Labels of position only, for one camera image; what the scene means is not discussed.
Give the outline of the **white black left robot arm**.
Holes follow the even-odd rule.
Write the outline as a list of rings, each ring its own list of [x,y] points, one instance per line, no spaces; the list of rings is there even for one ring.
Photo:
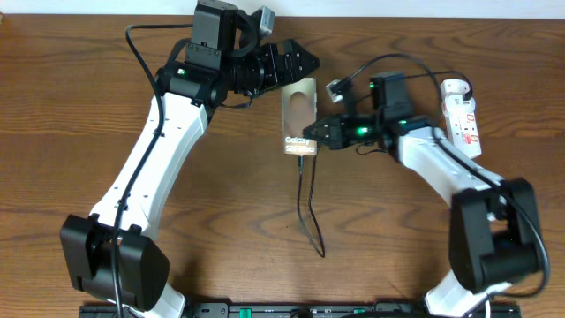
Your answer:
[[[145,126],[110,189],[86,217],[70,215],[60,239],[74,289],[110,304],[109,316],[179,317],[185,296],[169,284],[156,245],[162,211],[186,157],[229,94],[253,101],[296,83],[319,59],[294,40],[269,41],[274,13],[198,2],[191,35],[148,72],[154,95]]]

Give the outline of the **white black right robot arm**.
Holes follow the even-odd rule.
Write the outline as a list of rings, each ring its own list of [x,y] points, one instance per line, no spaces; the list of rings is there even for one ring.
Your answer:
[[[549,258],[539,226],[536,195],[523,178],[507,180],[475,163],[455,140],[453,129],[470,123],[474,111],[471,84],[448,79],[439,87],[443,132],[413,112],[401,72],[382,72],[369,83],[375,113],[359,114],[350,82],[335,80],[328,92],[347,111],[325,117],[303,134],[331,150],[375,144],[413,170],[440,195],[450,211],[450,271],[412,314],[428,317],[512,317],[517,310],[492,302],[528,275],[549,277]]]

